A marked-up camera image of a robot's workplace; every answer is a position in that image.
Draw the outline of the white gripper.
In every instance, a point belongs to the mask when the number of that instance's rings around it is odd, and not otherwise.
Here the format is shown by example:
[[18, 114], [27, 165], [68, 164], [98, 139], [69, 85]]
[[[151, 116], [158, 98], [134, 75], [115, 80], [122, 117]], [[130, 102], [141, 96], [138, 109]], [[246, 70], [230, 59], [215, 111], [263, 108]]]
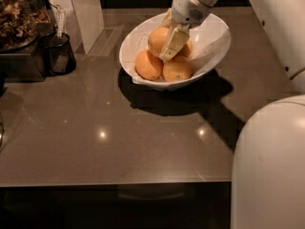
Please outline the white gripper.
[[172, 9], [168, 9], [160, 24], [169, 28], [166, 43], [159, 54], [163, 61], [174, 58], [187, 44], [190, 31], [187, 26], [199, 26], [210, 15], [212, 9], [198, 0], [173, 0]]

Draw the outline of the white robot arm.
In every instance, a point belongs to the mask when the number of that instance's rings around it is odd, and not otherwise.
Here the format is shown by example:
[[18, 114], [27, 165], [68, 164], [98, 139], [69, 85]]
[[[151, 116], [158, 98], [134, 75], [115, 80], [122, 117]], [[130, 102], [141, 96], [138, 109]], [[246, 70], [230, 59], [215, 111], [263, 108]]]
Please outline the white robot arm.
[[[161, 57], [173, 58], [217, 0], [173, 0]], [[297, 94], [246, 123], [234, 150], [231, 229], [305, 229], [305, 0], [250, 0]]]

